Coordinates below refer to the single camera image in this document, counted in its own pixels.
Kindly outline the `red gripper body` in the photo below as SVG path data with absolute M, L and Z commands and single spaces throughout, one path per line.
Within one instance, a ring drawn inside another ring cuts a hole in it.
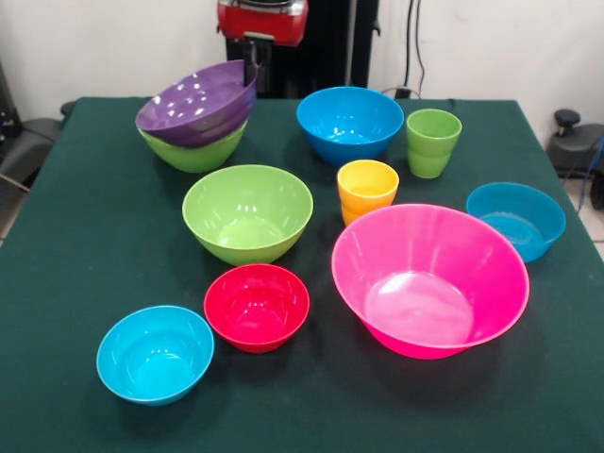
M 309 15 L 307 1 L 218 1 L 218 26 L 226 38 L 297 46 Z

